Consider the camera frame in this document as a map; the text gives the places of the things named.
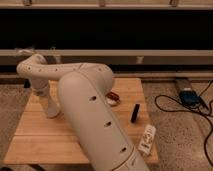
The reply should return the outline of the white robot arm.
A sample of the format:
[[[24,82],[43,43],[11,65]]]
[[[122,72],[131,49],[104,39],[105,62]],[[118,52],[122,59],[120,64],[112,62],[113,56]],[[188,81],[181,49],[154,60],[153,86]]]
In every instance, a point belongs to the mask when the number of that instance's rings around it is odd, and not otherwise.
[[[114,85],[107,65],[47,64],[34,54],[17,65],[17,72],[38,96],[48,97],[49,82],[57,82],[59,103],[52,103],[48,113],[64,113],[95,171],[150,171],[107,103]]]

